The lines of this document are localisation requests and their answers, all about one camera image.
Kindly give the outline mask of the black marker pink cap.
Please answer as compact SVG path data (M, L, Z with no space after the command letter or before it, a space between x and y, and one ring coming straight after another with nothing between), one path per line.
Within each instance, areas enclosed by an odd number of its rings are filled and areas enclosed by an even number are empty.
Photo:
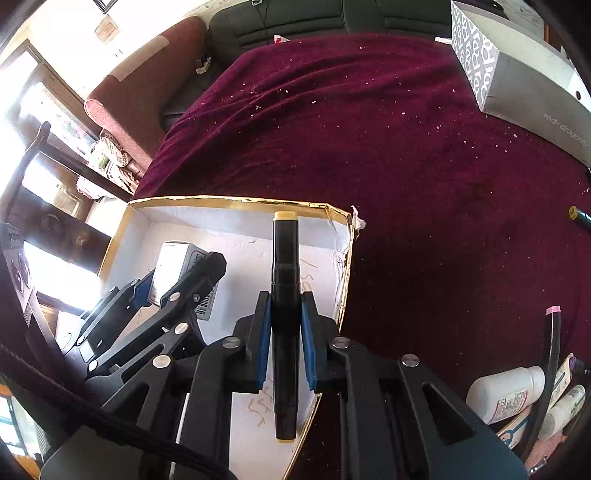
M562 324L562 312L559 305L553 305L547 308L545 322L546 355L545 360L542 363L545 375L545 386L541 397L532 406L526 430L522 437L520 459L523 463L526 462L538 439L538 434L548 411L556 373L559 367Z

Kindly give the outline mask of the black marker yellow caps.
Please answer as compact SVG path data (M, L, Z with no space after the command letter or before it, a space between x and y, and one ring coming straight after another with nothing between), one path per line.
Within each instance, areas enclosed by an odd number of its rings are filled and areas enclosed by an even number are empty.
M290 211L273 214L270 323L276 439L291 442L297 435L301 284L297 214Z

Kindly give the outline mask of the grey patterned shoe box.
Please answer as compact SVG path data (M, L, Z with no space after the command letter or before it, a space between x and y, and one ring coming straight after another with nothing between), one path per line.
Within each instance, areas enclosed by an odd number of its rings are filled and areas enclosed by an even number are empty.
M572 62L526 29L451 3L452 48L479 109L590 164L590 93Z

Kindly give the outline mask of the small white grey carton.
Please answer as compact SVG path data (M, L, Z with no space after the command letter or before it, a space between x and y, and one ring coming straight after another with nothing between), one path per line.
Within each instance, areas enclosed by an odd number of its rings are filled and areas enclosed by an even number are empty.
M163 243L153 272L148 301L160 307L163 295L206 255L207 251L192 243L180 241Z

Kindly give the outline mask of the dark wooden chair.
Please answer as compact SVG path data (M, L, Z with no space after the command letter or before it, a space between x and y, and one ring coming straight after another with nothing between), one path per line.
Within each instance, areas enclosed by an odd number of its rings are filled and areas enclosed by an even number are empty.
M42 125L21 132L1 121L1 219L23 234L42 303L78 313L98 302L98 270L130 199Z

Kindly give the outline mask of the black marker yellow tip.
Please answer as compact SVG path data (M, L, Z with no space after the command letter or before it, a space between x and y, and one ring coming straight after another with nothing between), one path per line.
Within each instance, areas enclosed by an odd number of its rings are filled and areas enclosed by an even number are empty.
M591 216L576 206L571 206L568 210L569 218L574 221L578 222L581 225L586 226L587 228L591 227Z

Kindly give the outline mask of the white bottle red label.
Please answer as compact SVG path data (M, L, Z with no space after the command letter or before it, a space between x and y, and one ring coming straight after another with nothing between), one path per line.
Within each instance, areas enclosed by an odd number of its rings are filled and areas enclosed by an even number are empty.
M466 404L487 424L512 418L535 403L546 384L539 366L518 367L473 382Z

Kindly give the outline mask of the gold-rimmed white cardboard box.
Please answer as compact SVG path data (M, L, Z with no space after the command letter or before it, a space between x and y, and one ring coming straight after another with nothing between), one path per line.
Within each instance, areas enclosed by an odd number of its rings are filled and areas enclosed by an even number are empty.
M259 292L270 290L271 225L277 211L294 211L300 226L301 287L315 296L318 313L344 320L353 254L353 214L327 203L221 196L170 196L130 202L108 246L99 277L105 289L121 287L155 268L166 241L192 243L221 253L211 317L199 324L207 343L231 334L252 314ZM239 479L284 479L311 428L320 396L300 380L297 438L274 436L273 381L259 394L232 400L229 468Z

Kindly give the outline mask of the white bottle green label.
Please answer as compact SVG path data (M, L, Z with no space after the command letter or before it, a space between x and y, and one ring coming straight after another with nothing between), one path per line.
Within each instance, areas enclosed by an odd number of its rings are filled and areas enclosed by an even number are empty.
M546 414L538 439L545 441L561 431L581 410L585 403L583 385L572 387Z

